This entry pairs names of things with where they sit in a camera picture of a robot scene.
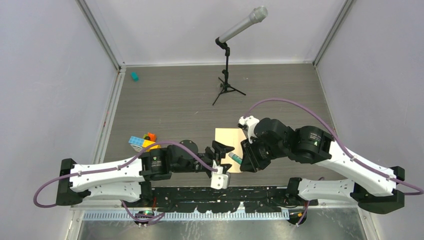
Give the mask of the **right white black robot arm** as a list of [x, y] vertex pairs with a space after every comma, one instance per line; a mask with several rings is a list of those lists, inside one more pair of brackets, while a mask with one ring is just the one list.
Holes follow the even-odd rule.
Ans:
[[291, 205], [318, 199], [356, 202], [361, 209], [380, 215], [405, 205], [405, 194], [397, 189], [397, 182], [405, 178], [402, 167], [383, 167], [342, 150], [329, 133], [318, 127], [292, 129], [277, 119], [253, 116], [241, 117], [238, 126], [247, 134], [241, 142], [243, 172], [255, 173], [272, 160], [289, 158], [343, 176], [342, 180], [290, 178], [285, 198]]

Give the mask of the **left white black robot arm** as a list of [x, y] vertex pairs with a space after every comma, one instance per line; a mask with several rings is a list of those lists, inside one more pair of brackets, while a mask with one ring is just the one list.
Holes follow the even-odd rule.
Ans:
[[234, 147], [212, 141], [199, 152], [191, 140], [153, 143], [134, 157], [100, 164], [62, 160], [55, 204], [74, 206], [85, 200], [119, 200], [148, 207], [156, 200], [152, 182], [169, 180], [174, 173], [206, 173], [213, 189], [226, 189], [231, 164], [221, 160]]

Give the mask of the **green white glue stick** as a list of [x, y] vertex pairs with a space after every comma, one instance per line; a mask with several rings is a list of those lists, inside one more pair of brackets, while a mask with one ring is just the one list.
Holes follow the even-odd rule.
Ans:
[[241, 157], [239, 157], [238, 155], [236, 155], [235, 153], [230, 152], [230, 153], [228, 154], [228, 156], [229, 156], [229, 157], [230, 157], [233, 161], [235, 161], [237, 164], [239, 164], [239, 165], [241, 165], [241, 164], [242, 164], [243, 159], [242, 159]]

